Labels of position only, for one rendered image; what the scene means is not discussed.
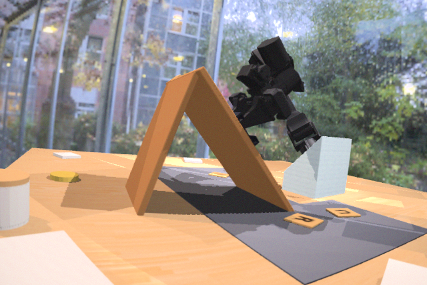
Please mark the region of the grey cylindrical container with wooden lid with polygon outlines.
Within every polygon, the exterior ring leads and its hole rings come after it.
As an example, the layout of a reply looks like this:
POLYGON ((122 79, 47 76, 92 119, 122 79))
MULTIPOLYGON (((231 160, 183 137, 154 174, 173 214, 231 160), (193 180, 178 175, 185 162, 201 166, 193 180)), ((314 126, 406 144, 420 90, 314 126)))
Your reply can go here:
POLYGON ((21 170, 0 169, 0 230, 12 230, 29 221, 30 176, 21 170))

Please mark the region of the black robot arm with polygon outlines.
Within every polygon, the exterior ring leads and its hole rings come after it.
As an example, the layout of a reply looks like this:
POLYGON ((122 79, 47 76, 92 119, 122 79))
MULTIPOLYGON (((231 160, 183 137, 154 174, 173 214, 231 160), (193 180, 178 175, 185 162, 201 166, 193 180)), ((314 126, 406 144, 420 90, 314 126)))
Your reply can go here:
MULTIPOLYGON (((257 49, 251 52, 249 65, 242 66, 236 78, 248 87, 249 93, 251 89, 262 87, 265 91, 271 88, 274 78, 272 76, 280 78, 286 84, 288 94, 292 91, 304 92, 304 82, 294 69, 294 60, 287 53, 280 36, 261 42, 257 49)), ((295 150, 303 154, 321 138, 321 135, 314 123, 295 108, 290 96, 286 97, 292 107, 291 115, 286 118, 287 134, 295 150), (314 135, 301 141, 312 134, 314 135), (301 142, 295 144, 294 140, 301 142)))

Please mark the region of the cream letter tile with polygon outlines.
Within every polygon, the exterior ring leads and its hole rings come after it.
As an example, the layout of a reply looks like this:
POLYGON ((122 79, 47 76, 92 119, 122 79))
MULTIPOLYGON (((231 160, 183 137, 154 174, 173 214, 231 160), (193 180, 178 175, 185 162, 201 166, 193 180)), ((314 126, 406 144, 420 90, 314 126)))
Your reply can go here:
POLYGON ((287 218, 284 218, 285 221, 291 222, 294 224, 298 224, 307 228, 314 228, 315 226, 321 224, 324 222, 323 220, 319 220, 317 218, 309 217, 302 214, 294 214, 293 216, 289 216, 287 218))

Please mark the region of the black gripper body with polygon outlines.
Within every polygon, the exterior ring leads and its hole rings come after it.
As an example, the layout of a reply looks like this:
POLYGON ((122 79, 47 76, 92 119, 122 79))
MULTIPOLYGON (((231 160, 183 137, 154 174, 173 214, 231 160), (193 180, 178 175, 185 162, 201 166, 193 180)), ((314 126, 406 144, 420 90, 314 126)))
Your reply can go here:
POLYGON ((229 96, 230 102, 234 106, 232 99, 238 97, 242 105, 248 112, 253 105, 252 101, 254 96, 262 96, 263 99, 266 101, 268 107, 272 111, 273 115, 276 114, 277 119, 286 120, 286 118, 289 117, 292 113, 292 107, 286 97, 288 95, 288 88, 280 78, 276 76, 272 77, 274 78, 272 79, 271 88, 265 91, 263 91, 262 87, 257 89, 251 89, 249 91, 251 97, 248 97, 246 93, 243 92, 233 93, 231 96, 229 96))

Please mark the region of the tan tile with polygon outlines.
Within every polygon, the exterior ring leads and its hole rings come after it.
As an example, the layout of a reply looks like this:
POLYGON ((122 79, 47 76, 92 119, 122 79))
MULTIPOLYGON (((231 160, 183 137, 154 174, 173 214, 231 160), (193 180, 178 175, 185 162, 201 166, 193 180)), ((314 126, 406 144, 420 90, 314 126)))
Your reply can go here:
POLYGON ((329 213, 333 214, 334 216, 338 218, 351 218, 351 217, 361 217, 361 215, 349 210, 348 208, 326 208, 326 211, 329 211, 329 213))
POLYGON ((223 174, 223 173, 219 173, 219 172, 212 172, 212 173, 210 173, 208 175, 210 175, 210 176, 217 176, 217 177, 221 177, 221 178, 229 177, 228 174, 223 174))

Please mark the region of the yellow flat disc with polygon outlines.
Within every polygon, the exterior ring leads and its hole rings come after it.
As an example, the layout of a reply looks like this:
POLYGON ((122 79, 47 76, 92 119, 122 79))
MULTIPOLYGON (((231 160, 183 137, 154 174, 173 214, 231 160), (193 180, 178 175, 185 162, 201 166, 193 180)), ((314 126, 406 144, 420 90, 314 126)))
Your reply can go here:
POLYGON ((56 171, 50 173, 50 180, 55 182, 76 182, 79 174, 75 172, 56 171))

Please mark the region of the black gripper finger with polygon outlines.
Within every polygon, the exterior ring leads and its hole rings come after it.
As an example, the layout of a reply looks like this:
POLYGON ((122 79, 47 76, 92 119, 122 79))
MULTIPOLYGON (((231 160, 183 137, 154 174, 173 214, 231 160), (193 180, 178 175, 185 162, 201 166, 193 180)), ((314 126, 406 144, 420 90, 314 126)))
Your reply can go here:
POLYGON ((241 112, 243 115, 247 113, 238 97, 233 98, 232 102, 234 103, 234 107, 232 109, 233 112, 241 112))
POLYGON ((245 129, 269 121, 275 121, 272 111, 262 96, 254 96, 252 103, 252 107, 244 115, 245 119, 240 120, 245 129))

